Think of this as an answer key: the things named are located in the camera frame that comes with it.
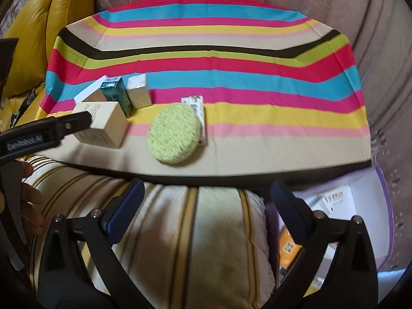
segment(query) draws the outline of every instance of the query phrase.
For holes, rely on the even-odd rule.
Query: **oval scrubbing pad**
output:
[[[177,164],[196,149],[201,123],[187,105],[174,103],[154,118],[148,133],[149,150],[162,163]]]

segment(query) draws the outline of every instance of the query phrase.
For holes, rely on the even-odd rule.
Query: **yellow leather sofa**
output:
[[[19,38],[7,83],[3,88],[0,131],[9,129],[29,94],[36,96],[19,119],[34,120],[45,95],[47,63],[60,29],[94,13],[94,0],[29,0],[5,34]]]

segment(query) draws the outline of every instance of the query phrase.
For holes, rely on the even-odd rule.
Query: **striped pillow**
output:
[[[25,180],[45,196],[36,206],[48,226],[103,208],[127,182],[91,175],[40,156],[28,159]],[[222,187],[163,186],[145,182],[146,196],[113,250],[155,308],[258,308],[275,288],[266,219],[260,197]],[[30,243],[30,278],[36,289],[46,231]],[[95,286],[107,292],[87,245],[82,255]]]

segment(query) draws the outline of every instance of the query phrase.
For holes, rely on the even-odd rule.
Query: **beige fabric backdrop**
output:
[[[27,0],[15,0],[0,36]],[[96,0],[98,11],[136,0]],[[389,184],[396,238],[387,268],[412,256],[412,12],[404,0],[259,0],[298,10],[346,34],[363,83],[374,162]]]

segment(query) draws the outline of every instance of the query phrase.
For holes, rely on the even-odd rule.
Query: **blue stripe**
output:
[[[279,75],[264,75],[243,72],[210,71],[164,71],[146,73],[151,89],[170,89],[177,87],[214,88],[224,87],[240,90],[261,90],[281,92],[292,95],[309,96],[324,100],[339,101],[360,90],[361,83],[356,66],[329,80],[313,83],[284,78]],[[124,76],[125,83],[134,74]],[[55,101],[69,100],[85,89],[93,81],[78,85],[68,85],[60,81],[57,74],[47,72],[46,92]]]
[[[256,20],[296,21],[306,16],[297,11],[225,4],[169,4],[131,10],[103,11],[100,16],[110,22],[158,20],[190,17],[230,17]]]

